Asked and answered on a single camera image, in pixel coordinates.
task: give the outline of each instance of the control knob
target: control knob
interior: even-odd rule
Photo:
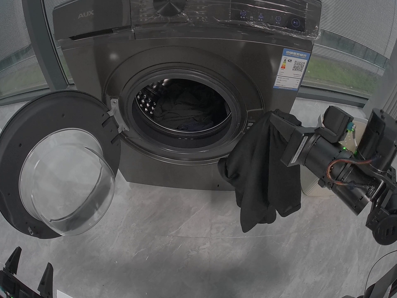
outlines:
[[[158,14],[165,17],[176,16],[181,13],[186,0],[153,0],[153,7]]]

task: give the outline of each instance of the aux logo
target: aux logo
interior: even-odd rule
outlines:
[[[93,16],[93,15],[94,15],[94,10],[87,11],[87,12],[84,12],[84,13],[80,13],[78,19],[80,19],[82,17]]]

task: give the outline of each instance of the energy label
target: energy label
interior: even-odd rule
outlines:
[[[285,48],[273,87],[297,91],[309,58],[310,53]]]

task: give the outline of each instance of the washing machine door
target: washing machine door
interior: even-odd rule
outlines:
[[[110,206],[120,162],[112,111],[79,91],[38,97],[0,134],[0,212],[38,238],[77,235]]]

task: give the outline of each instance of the control panel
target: control panel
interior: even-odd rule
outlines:
[[[238,24],[316,37],[319,0],[131,0],[133,27],[159,23]]]
[[[304,32],[304,0],[231,0],[230,19]]]

